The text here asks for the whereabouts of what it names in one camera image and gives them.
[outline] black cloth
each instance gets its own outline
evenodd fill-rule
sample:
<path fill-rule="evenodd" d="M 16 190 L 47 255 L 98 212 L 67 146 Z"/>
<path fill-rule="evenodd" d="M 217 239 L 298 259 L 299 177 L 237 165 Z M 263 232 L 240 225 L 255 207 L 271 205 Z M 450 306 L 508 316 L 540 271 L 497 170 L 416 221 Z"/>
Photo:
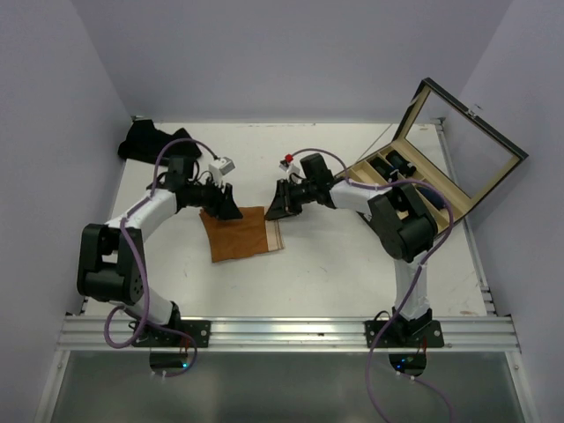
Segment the black cloth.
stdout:
<path fill-rule="evenodd" d="M 160 150 L 171 141 L 179 138 L 191 138 L 190 134 L 181 128 L 170 135 L 162 130 L 157 130 L 151 119 L 135 121 L 117 149 L 117 155 L 122 159 L 134 159 L 144 163 L 154 164 Z M 171 155 L 182 155 L 197 159 L 202 152 L 195 143 L 178 143 L 170 147 L 162 158 L 160 164 L 168 165 Z"/>

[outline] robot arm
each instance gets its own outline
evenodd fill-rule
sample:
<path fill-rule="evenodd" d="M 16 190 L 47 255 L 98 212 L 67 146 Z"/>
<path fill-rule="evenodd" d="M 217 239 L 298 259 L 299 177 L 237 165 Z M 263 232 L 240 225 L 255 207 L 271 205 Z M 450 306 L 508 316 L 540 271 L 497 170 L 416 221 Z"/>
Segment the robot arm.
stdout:
<path fill-rule="evenodd" d="M 290 159 L 286 157 L 281 162 L 283 167 L 291 165 Z M 277 181 L 276 194 L 265 217 L 274 220 L 295 216 L 302 212 L 303 204 L 312 202 L 362 214 L 394 259 L 397 307 L 410 288 L 420 258 L 433 247 L 437 235 L 436 222 L 415 188 L 411 184 L 378 190 L 352 186 L 342 178 L 335 178 L 319 153 L 302 159 L 301 166 L 305 178 L 299 182 L 291 175 L 287 180 Z M 414 333 L 431 322 L 425 269 L 400 315 L 403 319 L 399 324 L 403 328 L 398 331 L 404 334 L 405 330 Z"/>
<path fill-rule="evenodd" d="M 205 183 L 192 180 L 194 160 L 171 157 L 164 182 L 151 194 L 148 190 L 140 202 L 122 216 L 109 222 L 90 224 L 82 233 L 78 261 L 78 291 L 97 301 L 124 305 L 133 315 L 144 313 L 143 284 L 134 253 L 125 241 L 120 225 L 127 218 L 125 230 L 133 240 L 143 264 L 143 245 L 149 236 L 167 219 L 187 206 L 203 207 L 217 219 L 241 219 L 242 214 L 233 200 L 233 187 L 218 179 L 234 168 L 233 162 L 222 158 L 210 164 L 211 176 Z M 109 256 L 116 253 L 112 262 Z M 173 325 L 180 318 L 178 307 L 150 289 L 149 322 Z"/>

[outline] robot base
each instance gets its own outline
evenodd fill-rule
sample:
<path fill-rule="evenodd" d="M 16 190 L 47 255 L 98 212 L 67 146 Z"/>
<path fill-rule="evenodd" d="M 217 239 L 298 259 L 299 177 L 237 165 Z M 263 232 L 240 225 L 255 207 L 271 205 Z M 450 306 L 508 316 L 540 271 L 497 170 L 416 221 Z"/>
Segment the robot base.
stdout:
<path fill-rule="evenodd" d="M 376 334 L 386 324 L 386 320 L 366 320 L 364 322 L 367 346 L 372 345 Z M 405 320 L 399 316 L 384 332 L 376 348 L 419 348 L 426 342 L 427 348 L 443 348 L 441 324 L 432 319 L 431 309 L 419 319 Z"/>

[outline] glass panel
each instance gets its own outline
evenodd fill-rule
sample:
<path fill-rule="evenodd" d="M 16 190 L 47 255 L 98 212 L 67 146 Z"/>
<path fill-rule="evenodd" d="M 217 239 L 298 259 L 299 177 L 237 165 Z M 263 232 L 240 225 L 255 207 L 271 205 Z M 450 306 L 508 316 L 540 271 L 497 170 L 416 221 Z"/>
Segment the glass panel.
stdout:
<path fill-rule="evenodd" d="M 456 421 L 523 421 L 504 353 L 427 353 L 421 376 L 446 392 Z M 366 354 L 203 352 L 178 378 L 149 376 L 143 352 L 74 352 L 53 422 L 375 421 Z M 447 421 L 432 391 L 374 360 L 375 394 L 392 421 Z"/>
<path fill-rule="evenodd" d="M 441 146 L 430 142 L 418 122 L 445 118 L 443 128 L 458 186 L 470 198 L 477 195 L 513 157 L 441 97 L 430 93 L 407 140 L 448 174 Z"/>

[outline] cable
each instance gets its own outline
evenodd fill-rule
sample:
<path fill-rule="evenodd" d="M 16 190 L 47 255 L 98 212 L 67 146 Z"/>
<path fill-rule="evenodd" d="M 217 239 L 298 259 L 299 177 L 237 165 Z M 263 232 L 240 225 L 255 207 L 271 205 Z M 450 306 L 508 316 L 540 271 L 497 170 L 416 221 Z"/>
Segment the cable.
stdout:
<path fill-rule="evenodd" d="M 198 141 L 197 139 L 192 139 L 192 138 L 178 138 L 175 139 L 174 141 L 171 141 L 170 143 L 168 143 L 167 145 L 165 145 L 162 150 L 160 151 L 159 155 L 157 156 L 157 160 L 155 161 L 155 168 L 152 172 L 152 185 L 151 185 L 151 195 L 149 197 L 152 197 L 155 193 L 155 190 L 157 189 L 157 174 L 159 173 L 159 165 L 160 165 L 160 161 L 162 160 L 163 156 L 165 155 L 165 152 L 167 152 L 167 150 L 172 147 L 173 145 L 177 145 L 179 143 L 194 143 L 194 144 L 198 144 L 201 145 L 203 148 L 205 148 L 208 152 L 210 152 L 211 156 L 213 157 L 213 159 L 217 159 L 218 156 L 215 152 L 213 152 L 213 150 L 208 147 L 206 144 L 204 144 L 202 141 Z"/>
<path fill-rule="evenodd" d="M 198 176 L 197 181 L 200 182 L 200 179 L 202 179 L 202 177 L 203 177 L 205 174 L 209 174 L 210 176 L 212 176 L 212 172 L 210 172 L 209 170 L 204 170 L 204 171 Z"/>
<path fill-rule="evenodd" d="M 345 179 L 347 181 L 349 181 L 349 173 L 348 173 L 348 169 L 346 168 L 346 164 L 336 154 L 333 154 L 332 152 L 328 152 L 327 150 L 324 150 L 323 148 L 302 148 L 301 150 L 298 150 L 294 154 L 290 154 L 290 155 L 296 156 L 296 155 L 298 155 L 302 152 L 321 152 L 323 154 L 327 154 L 328 156 L 331 156 L 333 159 L 338 161 L 339 164 L 343 167 L 343 170 L 345 171 Z"/>
<path fill-rule="evenodd" d="M 148 320 L 149 319 L 149 307 L 151 306 L 151 300 L 150 300 L 150 294 L 149 294 L 150 290 L 149 290 L 149 280 L 147 278 L 147 271 L 146 271 L 145 266 L 143 265 L 143 259 L 141 258 L 141 255 L 139 254 L 139 251 L 137 250 L 135 243 L 131 239 L 130 234 L 127 232 L 127 229 L 125 227 L 125 224 L 129 220 L 129 218 L 133 214 L 135 214 L 135 212 L 137 212 L 141 207 L 143 207 L 145 204 L 147 204 L 149 201 L 151 201 L 151 198 L 154 195 L 155 190 L 157 188 L 157 181 L 162 176 L 162 174 L 159 175 L 159 164 L 160 164 L 160 161 L 162 160 L 165 152 L 170 147 L 172 147 L 173 145 L 177 145 L 179 143 L 185 143 L 185 142 L 190 142 L 190 143 L 195 143 L 195 144 L 201 145 L 203 148 L 205 148 L 208 152 L 211 153 L 211 155 L 213 156 L 214 159 L 216 159 L 218 157 L 210 147 L 208 147 L 206 144 L 202 143 L 201 141 L 197 141 L 197 140 L 192 139 L 192 138 L 179 138 L 179 139 L 175 139 L 174 141 L 171 141 L 170 143 L 168 143 L 167 145 L 165 145 L 163 147 L 163 149 L 159 153 L 159 156 L 157 156 L 157 159 L 155 161 L 155 168 L 154 168 L 153 175 L 152 175 L 152 186 L 151 186 L 151 192 L 150 192 L 149 196 L 145 197 L 139 203 L 137 203 L 133 207 L 131 207 L 131 209 L 129 209 L 125 213 L 123 218 L 120 220 L 120 231 L 123 235 L 123 238 L 125 239 L 125 241 L 127 242 L 128 246 L 131 249 L 131 253 L 133 254 L 133 257 L 135 259 L 135 263 L 136 263 L 137 268 L 139 270 L 139 274 L 140 274 L 141 281 L 142 281 L 142 284 L 143 284 L 144 310 L 143 310 L 143 314 L 140 316 L 139 325 L 137 326 L 137 329 L 133 332 L 133 335 L 131 335 L 131 337 L 128 338 L 127 340 L 125 340 L 123 342 L 119 342 L 119 343 L 115 342 L 110 337 L 109 326 L 112 322 L 112 319 L 113 319 L 115 313 L 117 313 L 118 310 L 123 309 L 123 306 L 117 306 L 109 312 L 108 317 L 106 318 L 106 321 L 104 322 L 104 339 L 106 340 L 106 343 L 109 346 L 111 346 L 112 348 L 122 349 L 122 348 L 126 348 L 128 346 L 131 346 L 136 341 L 136 339 L 139 338 L 141 333 L 143 333 L 143 330 L 145 329 L 146 325 L 149 325 L 149 326 L 152 326 L 152 327 L 157 327 L 159 330 L 174 333 L 176 335 L 180 334 L 180 336 L 183 336 L 183 337 L 189 337 L 188 334 L 182 334 L 182 332 L 180 332 L 178 330 L 171 331 L 171 329 L 169 329 L 169 328 L 165 328 L 163 326 L 149 322 L 149 320 Z M 191 342 L 193 343 L 192 345 L 194 346 L 194 349 L 195 349 L 194 358 L 192 359 L 192 362 L 196 359 L 196 355 L 197 355 L 197 353 L 196 353 L 196 343 L 193 342 L 193 341 L 194 340 L 191 339 Z"/>
<path fill-rule="evenodd" d="M 118 350 L 131 346 L 135 342 L 135 340 L 139 338 L 139 336 L 143 333 L 143 330 L 145 329 L 145 325 L 147 324 L 147 321 L 149 319 L 149 306 L 151 304 L 151 301 L 149 298 L 149 281 L 147 280 L 147 272 L 145 270 L 145 267 L 143 266 L 143 259 L 141 258 L 141 255 L 139 254 L 139 251 L 137 250 L 135 243 L 131 239 L 130 234 L 127 232 L 127 229 L 125 228 L 125 223 L 131 217 L 131 215 L 133 215 L 133 213 L 135 213 L 137 210 L 139 210 L 149 201 L 151 201 L 151 198 L 145 197 L 139 203 L 131 207 L 131 209 L 127 213 L 125 213 L 125 216 L 123 216 L 122 220 L 120 220 L 120 231 L 122 232 L 123 238 L 125 239 L 128 246 L 130 247 L 131 252 L 133 253 L 133 258 L 135 259 L 135 263 L 137 265 L 137 268 L 139 269 L 141 281 L 143 283 L 144 310 L 143 310 L 143 314 L 141 315 L 141 319 L 139 320 L 139 325 L 137 329 L 133 332 L 133 335 L 131 335 L 129 339 L 123 342 L 115 342 L 109 335 L 109 325 L 112 323 L 112 318 L 114 317 L 115 313 L 117 313 L 118 310 L 123 309 L 123 306 L 116 306 L 112 309 L 112 311 L 109 312 L 108 317 L 104 322 L 104 339 L 106 340 L 106 344 Z"/>
<path fill-rule="evenodd" d="M 298 150 L 294 154 L 292 154 L 292 156 L 300 154 L 301 152 L 320 152 L 320 153 L 327 154 L 327 155 L 331 156 L 333 159 L 338 161 L 340 163 L 340 165 L 343 167 L 343 170 L 345 171 L 345 180 L 348 184 L 350 184 L 353 187 L 358 187 L 358 188 L 363 188 L 363 189 L 371 189 L 371 190 L 374 190 L 374 191 L 378 191 L 378 190 L 381 190 L 381 189 L 387 189 L 387 188 L 393 188 L 393 187 L 397 187 L 397 186 L 400 186 L 400 185 L 406 185 L 406 184 L 416 184 L 416 185 L 421 185 L 423 187 L 426 187 L 426 188 L 432 190 L 435 194 L 437 194 L 437 196 L 439 196 L 442 199 L 442 201 L 443 201 L 443 203 L 445 203 L 447 211 L 449 213 L 449 226 L 445 230 L 444 235 L 431 249 L 429 249 L 427 251 L 427 253 L 419 261 L 419 265 L 417 267 L 417 270 L 415 271 L 415 274 L 413 275 L 412 284 L 410 285 L 409 289 L 407 290 L 405 297 L 402 299 L 402 301 L 400 302 L 399 306 L 396 308 L 396 311 L 391 316 L 391 318 L 378 331 L 374 340 L 372 341 L 372 344 L 370 345 L 370 351 L 368 352 L 367 365 L 366 365 L 366 371 L 365 371 L 365 382 L 366 382 L 366 385 L 367 385 L 368 397 L 370 398 L 370 402 L 372 403 L 372 405 L 374 406 L 374 408 L 376 409 L 378 414 L 380 414 L 380 417 L 382 417 L 384 419 L 384 421 L 386 421 L 387 423 L 391 423 L 391 420 L 388 418 L 388 416 L 386 416 L 386 414 L 383 412 L 382 407 L 378 404 L 378 401 L 376 400 L 374 391 L 372 389 L 372 383 L 370 381 L 370 365 L 372 363 L 372 358 L 374 356 L 374 349 L 378 345 L 378 341 L 382 338 L 383 333 L 397 319 L 397 317 L 399 316 L 399 313 L 404 308 L 405 303 L 407 302 L 407 300 L 409 299 L 413 290 L 415 289 L 415 286 L 417 285 L 417 282 L 419 280 L 419 276 L 421 276 L 423 266 L 425 265 L 427 260 L 433 255 L 433 253 L 437 249 L 439 249 L 442 246 L 442 244 L 444 244 L 444 242 L 449 238 L 450 234 L 452 233 L 452 228 L 454 227 L 454 221 L 455 221 L 454 212 L 452 211 L 452 206 L 450 205 L 447 198 L 437 188 L 435 188 L 430 183 L 418 181 L 416 179 L 403 179 L 403 180 L 391 182 L 391 183 L 388 183 L 388 184 L 385 184 L 385 185 L 371 185 L 371 184 L 366 184 L 366 183 L 355 182 L 355 181 L 350 180 L 348 173 L 347 173 L 346 164 L 336 154 L 334 154 L 332 152 L 328 152 L 327 150 L 323 150 L 323 149 L 320 149 L 320 148 L 303 148 L 301 150 Z M 433 386 L 431 383 L 421 381 L 419 378 L 415 378 L 415 381 L 424 385 L 424 386 L 427 386 L 430 390 L 434 391 L 437 395 L 439 395 L 439 397 L 442 398 L 442 400 L 444 401 L 446 406 L 449 408 L 449 422 L 452 423 L 454 421 L 454 414 L 455 413 L 454 413 L 454 407 L 453 407 L 452 403 L 449 401 L 449 399 L 438 388 Z"/>
<path fill-rule="evenodd" d="M 388 313 L 388 311 L 386 311 L 386 310 L 382 310 L 382 311 L 378 312 L 378 314 L 375 316 L 374 320 L 378 320 L 378 317 L 380 317 L 381 315 L 384 315 L 384 314 L 388 315 L 388 318 L 390 319 L 390 317 L 391 317 L 390 313 Z"/>
<path fill-rule="evenodd" d="M 198 177 L 200 176 L 200 164 L 197 160 L 194 161 L 194 164 L 196 165 L 196 176 L 192 178 L 192 181 L 197 181 Z"/>
<path fill-rule="evenodd" d="M 129 310 L 124 310 L 124 311 L 125 311 L 125 314 L 128 315 L 129 317 L 132 317 L 135 320 L 139 320 L 138 315 L 131 313 Z M 196 363 L 196 358 L 197 358 L 197 346 L 196 346 L 196 341 L 194 340 L 193 337 L 191 337 L 188 333 L 182 332 L 180 330 L 169 329 L 169 328 L 166 328 L 164 326 L 160 326 L 159 324 L 156 324 L 156 323 L 153 323 L 153 322 L 147 322 L 147 326 L 151 326 L 152 328 L 154 328 L 156 330 L 161 330 L 163 332 L 171 333 L 173 335 L 177 335 L 179 337 L 182 337 L 182 338 L 184 338 L 188 341 L 187 344 L 192 344 L 192 346 L 194 348 L 194 355 L 192 356 L 190 363 L 188 363 L 188 365 L 185 368 L 183 368 L 180 372 L 163 374 L 165 377 L 176 377 L 176 376 L 184 375 L 186 372 L 188 372 L 191 368 L 194 367 L 194 364 Z"/>
<path fill-rule="evenodd" d="M 355 160 L 355 163 L 357 161 L 360 161 L 360 159 L 362 159 L 362 157 L 374 146 L 374 144 L 376 144 L 378 141 L 380 141 L 380 138 L 382 138 L 384 136 L 384 134 L 386 132 L 388 132 L 388 130 L 391 128 L 393 123 L 388 125 L 388 128 L 386 128 L 379 136 L 377 139 L 374 140 L 374 142 Z"/>

